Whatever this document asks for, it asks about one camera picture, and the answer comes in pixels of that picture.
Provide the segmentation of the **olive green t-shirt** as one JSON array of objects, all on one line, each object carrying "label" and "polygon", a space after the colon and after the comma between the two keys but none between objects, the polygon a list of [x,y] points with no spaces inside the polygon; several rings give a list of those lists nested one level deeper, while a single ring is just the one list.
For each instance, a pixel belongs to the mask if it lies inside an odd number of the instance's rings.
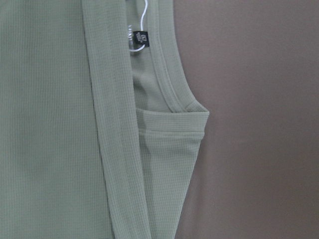
[{"label": "olive green t-shirt", "polygon": [[175,238],[208,117],[173,1],[1,1],[1,238]]}]

